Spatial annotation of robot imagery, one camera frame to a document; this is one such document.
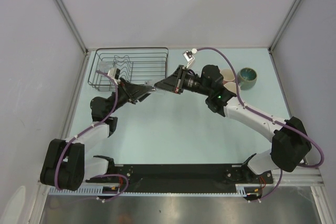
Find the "clear faceted glass cup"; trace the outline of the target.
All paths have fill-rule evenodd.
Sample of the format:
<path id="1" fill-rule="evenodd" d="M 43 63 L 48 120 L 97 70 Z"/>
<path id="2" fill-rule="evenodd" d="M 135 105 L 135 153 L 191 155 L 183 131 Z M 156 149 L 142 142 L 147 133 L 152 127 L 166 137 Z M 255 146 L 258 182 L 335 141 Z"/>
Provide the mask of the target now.
<path id="1" fill-rule="evenodd" d="M 149 91 L 150 94 L 159 94 L 159 95 L 164 95 L 166 93 L 165 90 L 159 89 L 155 87 L 154 85 L 158 82 L 159 80 L 148 80 L 144 82 L 145 86 L 151 86 L 151 90 Z"/>

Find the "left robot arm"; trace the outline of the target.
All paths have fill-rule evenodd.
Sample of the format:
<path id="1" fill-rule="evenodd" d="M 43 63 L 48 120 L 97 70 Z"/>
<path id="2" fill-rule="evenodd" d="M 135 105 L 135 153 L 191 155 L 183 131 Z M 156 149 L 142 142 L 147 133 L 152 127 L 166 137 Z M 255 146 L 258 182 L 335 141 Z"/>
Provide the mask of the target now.
<path id="1" fill-rule="evenodd" d="M 91 124 L 73 137 L 54 139 L 49 143 L 40 173 L 40 182 L 57 190 L 77 190 L 85 180 L 99 176 L 110 182 L 115 178 L 113 159 L 89 155 L 98 143 L 116 130 L 118 119 L 112 114 L 126 103 L 141 102 L 152 86 L 112 79 L 115 91 L 108 98 L 95 97 L 90 102 Z"/>

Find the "pink ceramic mug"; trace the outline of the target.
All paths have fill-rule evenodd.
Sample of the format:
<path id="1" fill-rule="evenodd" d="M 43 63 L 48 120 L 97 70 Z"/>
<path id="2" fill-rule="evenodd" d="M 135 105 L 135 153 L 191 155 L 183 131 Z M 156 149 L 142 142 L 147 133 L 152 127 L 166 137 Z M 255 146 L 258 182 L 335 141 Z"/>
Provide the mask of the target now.
<path id="1" fill-rule="evenodd" d="M 231 69 L 222 69 L 220 74 L 223 76 L 223 84 L 235 82 L 235 75 Z"/>

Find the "green speckled ceramic mug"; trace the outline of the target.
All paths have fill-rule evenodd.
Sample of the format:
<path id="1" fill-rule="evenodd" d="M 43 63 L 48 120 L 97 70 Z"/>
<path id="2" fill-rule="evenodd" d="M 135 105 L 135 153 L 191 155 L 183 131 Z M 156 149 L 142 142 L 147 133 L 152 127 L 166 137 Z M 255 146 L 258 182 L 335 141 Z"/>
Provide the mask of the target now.
<path id="1" fill-rule="evenodd" d="M 257 82 L 257 72 L 252 68 L 242 68 L 237 75 L 238 84 L 242 90 L 253 88 Z"/>

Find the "black ceramic mug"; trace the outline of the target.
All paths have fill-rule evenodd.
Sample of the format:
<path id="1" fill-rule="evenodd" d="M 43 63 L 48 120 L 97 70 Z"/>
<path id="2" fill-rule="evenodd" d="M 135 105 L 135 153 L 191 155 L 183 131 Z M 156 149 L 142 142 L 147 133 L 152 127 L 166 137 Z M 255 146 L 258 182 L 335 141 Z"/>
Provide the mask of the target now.
<path id="1" fill-rule="evenodd" d="M 237 94 L 237 91 L 239 90 L 235 82 L 227 82 L 224 84 L 224 87 L 234 94 Z"/>

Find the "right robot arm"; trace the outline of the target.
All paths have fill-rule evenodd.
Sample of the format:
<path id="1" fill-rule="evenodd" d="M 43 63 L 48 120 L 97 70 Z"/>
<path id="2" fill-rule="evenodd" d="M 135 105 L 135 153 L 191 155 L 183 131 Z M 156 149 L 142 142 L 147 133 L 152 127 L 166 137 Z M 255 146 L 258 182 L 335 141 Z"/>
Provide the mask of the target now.
<path id="1" fill-rule="evenodd" d="M 302 121 L 288 120 L 266 114 L 251 107 L 223 85 L 224 77 L 216 65 L 206 65 L 200 75 L 180 65 L 168 77 L 140 85 L 145 88 L 137 100 L 144 99 L 152 90 L 181 94 L 187 90 L 206 96 L 207 107 L 216 114 L 235 120 L 258 132 L 271 143 L 271 149 L 250 156 L 242 169 L 243 179 L 254 183 L 263 172 L 280 169 L 293 172 L 312 149 Z"/>

